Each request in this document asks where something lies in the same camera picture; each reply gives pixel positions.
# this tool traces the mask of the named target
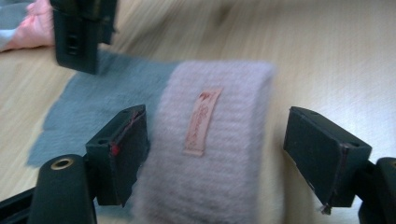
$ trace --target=pink knit fabric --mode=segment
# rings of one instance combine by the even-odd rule
[[[274,68],[261,62],[186,62],[171,75],[151,150],[133,193],[142,223],[256,223],[263,128]],[[205,154],[183,153],[194,103],[221,88]]]
[[[54,44],[52,7],[49,0],[35,0],[27,7],[27,16],[15,35],[0,51],[35,48]]]

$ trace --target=fabric label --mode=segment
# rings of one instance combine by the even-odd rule
[[[222,89],[204,90],[196,100],[187,130],[185,153],[204,155],[207,128],[221,91]]]

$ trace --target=knitted texture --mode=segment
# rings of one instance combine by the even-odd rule
[[[63,154],[85,154],[85,144],[118,112],[146,105],[148,136],[166,83],[178,63],[156,63],[100,52],[97,75],[75,74],[50,109],[30,150],[28,164],[40,166]]]
[[[148,160],[134,189],[144,223],[254,223],[264,116],[273,67],[259,62],[186,62],[172,74],[154,119]],[[205,154],[182,153],[195,100],[223,88]]]

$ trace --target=table surface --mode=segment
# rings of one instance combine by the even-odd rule
[[[121,0],[114,44],[152,60],[264,60],[277,67],[265,125],[261,223],[358,223],[361,201],[323,216],[282,150],[289,108],[319,112],[396,157],[396,2],[392,0]],[[26,165],[51,105],[75,71],[53,48],[0,53],[0,200],[35,185]],[[130,223],[101,208],[99,223]]]

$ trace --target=gray fabric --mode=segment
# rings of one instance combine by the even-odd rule
[[[33,0],[0,0],[0,30],[12,30],[25,18]]]
[[[76,74],[52,106],[28,164],[85,154],[87,143],[122,109],[145,104],[148,136],[163,89],[177,63],[155,63],[103,52],[98,75]]]

